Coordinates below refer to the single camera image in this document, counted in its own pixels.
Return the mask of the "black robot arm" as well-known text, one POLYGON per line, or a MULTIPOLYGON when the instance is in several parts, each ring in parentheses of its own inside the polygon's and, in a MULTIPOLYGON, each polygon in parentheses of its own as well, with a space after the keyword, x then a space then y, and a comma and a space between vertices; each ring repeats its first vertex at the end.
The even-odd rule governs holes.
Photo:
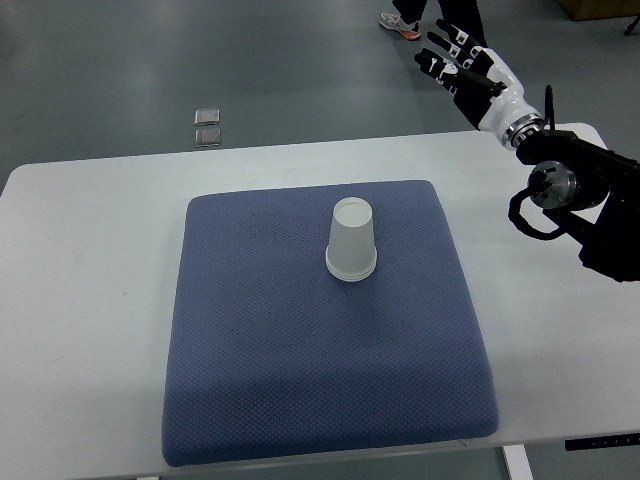
POLYGON ((639 163, 555 124, 546 87, 540 125, 517 133, 516 156, 532 165, 527 186, 509 203, 523 234, 550 241, 567 234, 581 245, 582 265, 618 282, 639 279, 639 163))

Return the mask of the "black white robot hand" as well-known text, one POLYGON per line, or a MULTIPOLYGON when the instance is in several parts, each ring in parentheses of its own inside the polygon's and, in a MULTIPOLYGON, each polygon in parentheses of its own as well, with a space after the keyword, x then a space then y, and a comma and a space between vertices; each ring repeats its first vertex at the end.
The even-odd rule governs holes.
POLYGON ((523 85, 494 50, 443 19, 436 26, 441 32, 428 32, 428 40, 446 54, 424 48, 414 60, 452 95, 474 128, 493 134, 510 150, 544 128, 543 116, 527 103, 523 85))

